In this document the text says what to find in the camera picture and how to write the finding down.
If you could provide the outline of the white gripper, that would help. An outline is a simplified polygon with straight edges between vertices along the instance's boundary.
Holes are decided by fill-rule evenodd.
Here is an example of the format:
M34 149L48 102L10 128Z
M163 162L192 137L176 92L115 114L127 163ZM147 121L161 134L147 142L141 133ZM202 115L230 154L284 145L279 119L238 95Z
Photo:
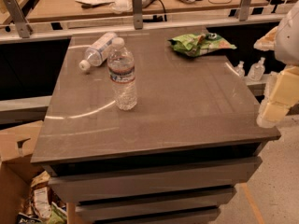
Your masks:
M287 15L253 47L261 51L273 50L275 57L287 65L279 73L271 73L267 79L257 124L273 128L299 102L299 1Z

